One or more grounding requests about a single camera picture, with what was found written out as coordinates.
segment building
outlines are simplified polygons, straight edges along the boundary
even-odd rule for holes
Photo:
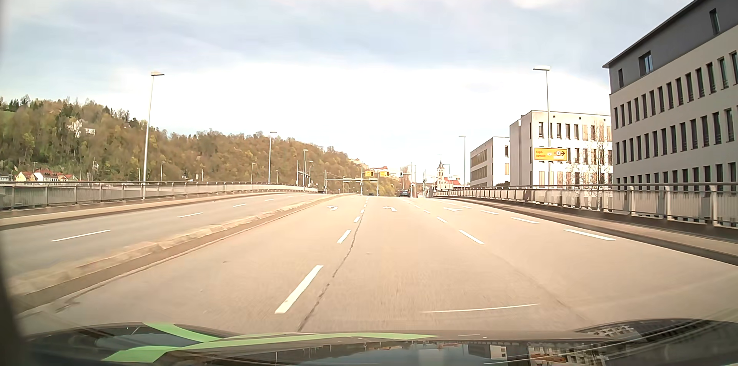
[[[510,185],[545,186],[611,183],[610,116],[531,110],[510,125]],[[536,160],[536,148],[565,150],[561,161]]]
[[[736,180],[738,0],[694,0],[610,72],[616,183]]]
[[[510,181],[510,137],[492,137],[469,154],[471,187]]]

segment overcast sky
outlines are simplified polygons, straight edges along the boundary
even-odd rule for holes
[[[373,166],[468,152],[531,109],[609,110],[602,65],[692,0],[2,0],[0,96],[333,145]]]

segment street lamp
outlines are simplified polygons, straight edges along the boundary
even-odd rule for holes
[[[269,132],[269,164],[267,165],[268,174],[266,176],[266,183],[270,184],[272,182],[272,134],[276,133],[277,131],[270,131]]]
[[[547,65],[538,65],[533,70],[543,70],[546,72],[546,138],[549,140],[549,148],[551,147],[551,108],[549,104],[549,70],[551,70],[550,66]],[[549,173],[546,175],[546,185],[549,185],[551,183],[551,162],[549,161]]]
[[[305,187],[305,153],[308,152],[308,149],[303,148],[303,187]]]
[[[141,198],[146,199],[146,164],[148,163],[148,128],[151,126],[151,100],[153,98],[153,79],[164,76],[161,72],[151,72],[151,90],[148,94],[148,118],[146,118],[146,142],[143,147],[143,191]]]
[[[461,186],[464,187],[466,186],[466,135],[459,135],[459,138],[464,139],[464,173],[461,176],[464,180],[464,184],[462,184]]]

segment guardrail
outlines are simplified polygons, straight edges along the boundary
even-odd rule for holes
[[[4,182],[0,183],[0,210],[72,205],[106,201],[222,193],[228,191],[310,191],[312,187],[239,181],[174,182]]]
[[[482,198],[738,227],[738,183],[462,187],[436,198]]]

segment asphalt road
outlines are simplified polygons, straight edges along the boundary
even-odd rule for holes
[[[47,306],[22,325],[558,331],[715,318],[736,302],[738,267],[714,260],[503,207],[341,196]]]
[[[7,229],[0,231],[2,265],[6,275],[13,276],[258,215],[313,197],[309,193],[242,196]]]

